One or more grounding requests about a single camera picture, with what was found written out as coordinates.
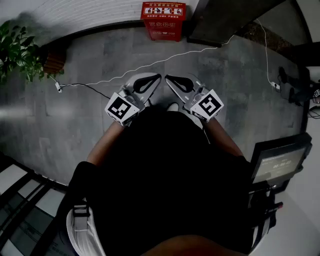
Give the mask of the green leafy plant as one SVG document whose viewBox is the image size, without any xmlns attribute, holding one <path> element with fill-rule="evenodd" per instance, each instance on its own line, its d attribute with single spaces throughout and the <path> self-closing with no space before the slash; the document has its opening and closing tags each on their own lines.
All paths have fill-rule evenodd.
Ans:
<svg viewBox="0 0 320 256">
<path fill-rule="evenodd" d="M 7 81 L 14 69 L 19 69 L 28 82 L 34 78 L 55 79 L 57 75 L 64 74 L 64 67 L 58 74 L 43 71 L 43 58 L 48 51 L 66 52 L 66 49 L 52 44 L 38 46 L 35 37 L 27 35 L 26 27 L 12 26 L 9 20 L 4 22 L 0 25 L 0 84 Z"/>
</svg>

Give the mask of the red fire extinguisher box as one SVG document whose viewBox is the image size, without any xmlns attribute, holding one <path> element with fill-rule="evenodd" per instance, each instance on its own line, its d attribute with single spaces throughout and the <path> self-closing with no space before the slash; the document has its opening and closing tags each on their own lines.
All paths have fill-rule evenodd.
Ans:
<svg viewBox="0 0 320 256">
<path fill-rule="evenodd" d="M 179 42 L 181 40 L 182 21 L 173 19 L 145 19 L 144 25 L 152 41 L 167 40 Z"/>
</svg>

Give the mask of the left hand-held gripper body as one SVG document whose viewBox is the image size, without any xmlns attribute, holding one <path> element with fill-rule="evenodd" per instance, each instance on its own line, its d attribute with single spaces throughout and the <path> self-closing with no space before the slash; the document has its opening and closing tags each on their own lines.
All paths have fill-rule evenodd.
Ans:
<svg viewBox="0 0 320 256">
<path fill-rule="evenodd" d="M 125 84 L 115 92 L 105 107 L 105 112 L 118 124 L 129 127 L 132 121 L 146 108 L 151 85 Z"/>
</svg>

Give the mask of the person's black shirt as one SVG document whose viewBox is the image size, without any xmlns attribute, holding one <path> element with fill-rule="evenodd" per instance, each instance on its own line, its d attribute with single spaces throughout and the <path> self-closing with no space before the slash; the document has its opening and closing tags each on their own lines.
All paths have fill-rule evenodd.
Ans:
<svg viewBox="0 0 320 256">
<path fill-rule="evenodd" d="M 124 127 L 103 164 L 80 162 L 59 205 L 62 235 L 76 206 L 94 213 L 139 211 L 149 217 L 148 245 L 200 236 L 247 255 L 251 165 L 210 143 L 203 126 L 178 111 L 144 110 Z"/>
</svg>

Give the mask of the red fire equipment box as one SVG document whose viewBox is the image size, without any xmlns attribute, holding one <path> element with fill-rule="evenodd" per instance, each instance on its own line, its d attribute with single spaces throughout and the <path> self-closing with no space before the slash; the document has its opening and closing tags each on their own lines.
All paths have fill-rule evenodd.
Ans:
<svg viewBox="0 0 320 256">
<path fill-rule="evenodd" d="M 143 2 L 141 8 L 141 20 L 150 19 L 174 19 L 184 21 L 187 14 L 187 5 L 181 2 Z"/>
</svg>

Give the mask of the black chest mount bracket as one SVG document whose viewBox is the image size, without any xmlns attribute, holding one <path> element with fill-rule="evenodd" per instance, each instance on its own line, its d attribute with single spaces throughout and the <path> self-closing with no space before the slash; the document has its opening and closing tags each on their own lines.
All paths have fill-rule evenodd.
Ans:
<svg viewBox="0 0 320 256">
<path fill-rule="evenodd" d="M 276 194 L 267 181 L 254 183 L 249 192 L 248 218 L 252 228 L 269 220 L 269 231 L 276 223 L 276 213 L 283 207 L 283 202 L 275 202 Z"/>
</svg>

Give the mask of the dark grey pillar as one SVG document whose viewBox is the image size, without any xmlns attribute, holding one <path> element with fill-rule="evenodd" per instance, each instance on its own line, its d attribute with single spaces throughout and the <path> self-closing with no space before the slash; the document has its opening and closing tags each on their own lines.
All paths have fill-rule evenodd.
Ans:
<svg viewBox="0 0 320 256">
<path fill-rule="evenodd" d="M 199 0 L 184 25 L 189 43 L 220 48 L 248 23 L 285 0 Z"/>
</svg>

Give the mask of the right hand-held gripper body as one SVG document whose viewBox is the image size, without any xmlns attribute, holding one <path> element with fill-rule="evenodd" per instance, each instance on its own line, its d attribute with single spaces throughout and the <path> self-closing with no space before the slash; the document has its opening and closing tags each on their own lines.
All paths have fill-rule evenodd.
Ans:
<svg viewBox="0 0 320 256">
<path fill-rule="evenodd" d="M 219 113 L 224 104 L 213 89 L 208 90 L 200 86 L 191 93 L 183 107 L 189 114 L 208 123 Z"/>
</svg>

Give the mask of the black framed glass partition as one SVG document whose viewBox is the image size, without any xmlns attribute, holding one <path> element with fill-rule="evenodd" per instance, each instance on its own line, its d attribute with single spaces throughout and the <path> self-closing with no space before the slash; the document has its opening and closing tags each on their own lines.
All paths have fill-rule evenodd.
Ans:
<svg viewBox="0 0 320 256">
<path fill-rule="evenodd" d="M 76 256 L 57 228 L 66 188 L 0 153 L 0 256 Z"/>
</svg>

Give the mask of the person's right forearm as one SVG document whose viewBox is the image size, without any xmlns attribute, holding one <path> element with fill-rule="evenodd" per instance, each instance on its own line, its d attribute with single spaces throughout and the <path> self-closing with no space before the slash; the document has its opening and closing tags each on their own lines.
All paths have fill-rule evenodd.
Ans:
<svg viewBox="0 0 320 256">
<path fill-rule="evenodd" d="M 236 157 L 244 156 L 240 148 L 215 118 L 212 118 L 209 122 L 201 121 L 201 124 L 210 143 Z"/>
</svg>

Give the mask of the brown plant pot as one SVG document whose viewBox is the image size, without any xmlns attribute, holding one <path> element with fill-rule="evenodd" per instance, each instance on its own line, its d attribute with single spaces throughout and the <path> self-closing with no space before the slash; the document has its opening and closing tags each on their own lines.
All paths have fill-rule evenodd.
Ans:
<svg viewBox="0 0 320 256">
<path fill-rule="evenodd" d="M 66 52 L 65 51 L 52 51 L 49 50 L 44 54 L 42 59 L 43 71 L 50 75 L 60 73 L 66 63 Z"/>
</svg>

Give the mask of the person's left forearm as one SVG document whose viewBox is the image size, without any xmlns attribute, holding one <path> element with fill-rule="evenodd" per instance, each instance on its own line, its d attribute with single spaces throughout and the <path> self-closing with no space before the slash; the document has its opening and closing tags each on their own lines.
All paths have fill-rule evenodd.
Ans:
<svg viewBox="0 0 320 256">
<path fill-rule="evenodd" d="M 122 125 L 114 121 L 93 147 L 86 161 L 95 166 L 101 166 L 124 130 Z"/>
</svg>

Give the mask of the black monitor screen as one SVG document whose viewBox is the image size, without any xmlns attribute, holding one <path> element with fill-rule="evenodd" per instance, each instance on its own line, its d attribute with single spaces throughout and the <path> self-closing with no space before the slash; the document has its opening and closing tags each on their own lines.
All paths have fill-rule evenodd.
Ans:
<svg viewBox="0 0 320 256">
<path fill-rule="evenodd" d="M 312 147 L 312 137 L 304 132 L 255 144 L 251 165 L 252 183 L 274 186 L 290 180 L 302 170 Z"/>
</svg>

